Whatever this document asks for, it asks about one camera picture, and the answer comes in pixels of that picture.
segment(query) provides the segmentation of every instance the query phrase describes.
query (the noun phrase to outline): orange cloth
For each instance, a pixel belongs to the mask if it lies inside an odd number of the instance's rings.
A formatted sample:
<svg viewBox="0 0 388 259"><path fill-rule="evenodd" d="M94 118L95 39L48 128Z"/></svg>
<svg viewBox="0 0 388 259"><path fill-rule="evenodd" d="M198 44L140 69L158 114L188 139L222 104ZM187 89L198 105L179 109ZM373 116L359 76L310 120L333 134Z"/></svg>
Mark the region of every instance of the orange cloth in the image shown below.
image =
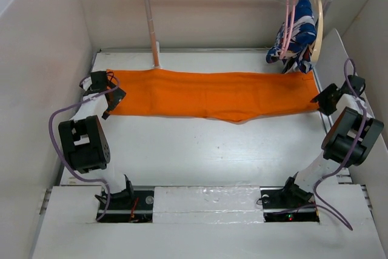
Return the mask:
<svg viewBox="0 0 388 259"><path fill-rule="evenodd" d="M245 121L316 110L309 74L114 71L127 95L113 115L195 116Z"/></svg>

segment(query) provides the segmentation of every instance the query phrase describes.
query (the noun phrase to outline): blue and white garment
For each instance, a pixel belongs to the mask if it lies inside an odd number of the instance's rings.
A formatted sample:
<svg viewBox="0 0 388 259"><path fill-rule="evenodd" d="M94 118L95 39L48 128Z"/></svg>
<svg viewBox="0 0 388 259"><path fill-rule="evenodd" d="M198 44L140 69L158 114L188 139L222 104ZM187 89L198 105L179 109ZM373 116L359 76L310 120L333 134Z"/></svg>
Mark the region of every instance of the blue and white garment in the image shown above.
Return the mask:
<svg viewBox="0 0 388 259"><path fill-rule="evenodd" d="M316 39L316 27L311 2L309 0L299 0L295 7L293 30L291 40L286 51L285 58L282 60L286 68L291 66L300 66L300 70L307 73L312 69L310 64L309 45L313 44ZM291 22L291 13L289 14L289 23ZM275 45L268 51L266 61L273 63L279 61L281 47L283 44L284 24L281 26Z"/></svg>

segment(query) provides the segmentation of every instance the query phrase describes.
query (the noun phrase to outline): beige hanger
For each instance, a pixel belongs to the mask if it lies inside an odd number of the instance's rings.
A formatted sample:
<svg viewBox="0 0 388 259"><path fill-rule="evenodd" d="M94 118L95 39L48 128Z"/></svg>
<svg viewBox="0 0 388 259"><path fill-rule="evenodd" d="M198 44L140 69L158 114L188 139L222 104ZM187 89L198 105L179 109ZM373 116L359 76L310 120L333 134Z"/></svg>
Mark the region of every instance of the beige hanger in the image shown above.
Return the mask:
<svg viewBox="0 0 388 259"><path fill-rule="evenodd" d="M316 40L312 45L309 45L311 52L311 62L317 62L319 54L321 53L322 39L323 39L323 6L322 0L314 0L318 9L318 31L316 33Z"/></svg>

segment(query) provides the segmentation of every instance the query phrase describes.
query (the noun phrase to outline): pink hanger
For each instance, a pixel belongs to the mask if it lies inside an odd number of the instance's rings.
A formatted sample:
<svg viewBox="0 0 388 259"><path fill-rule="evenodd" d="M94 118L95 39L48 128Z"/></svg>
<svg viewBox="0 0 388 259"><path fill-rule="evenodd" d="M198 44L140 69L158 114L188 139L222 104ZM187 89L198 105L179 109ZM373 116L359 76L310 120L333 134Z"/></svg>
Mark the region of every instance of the pink hanger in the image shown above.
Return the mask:
<svg viewBox="0 0 388 259"><path fill-rule="evenodd" d="M284 59L286 52L289 48L290 41L291 41L291 35L293 30L293 20L295 17L295 7L296 7L296 0L292 0L292 11L291 11L291 18L290 18L290 29L289 29L289 0L286 1L286 21L284 22L284 35L283 35L283 44L281 46L280 56L279 59Z"/></svg>

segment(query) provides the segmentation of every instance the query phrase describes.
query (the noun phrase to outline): orange towel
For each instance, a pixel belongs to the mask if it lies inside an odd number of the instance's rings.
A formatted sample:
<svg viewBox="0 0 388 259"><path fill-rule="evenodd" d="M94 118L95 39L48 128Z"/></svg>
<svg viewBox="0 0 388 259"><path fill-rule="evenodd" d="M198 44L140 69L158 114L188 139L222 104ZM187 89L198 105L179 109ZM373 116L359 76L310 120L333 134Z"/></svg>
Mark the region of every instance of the orange towel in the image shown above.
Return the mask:
<svg viewBox="0 0 388 259"><path fill-rule="evenodd" d="M126 97L113 115L195 116L245 121L316 110L313 75L114 71Z"/></svg>

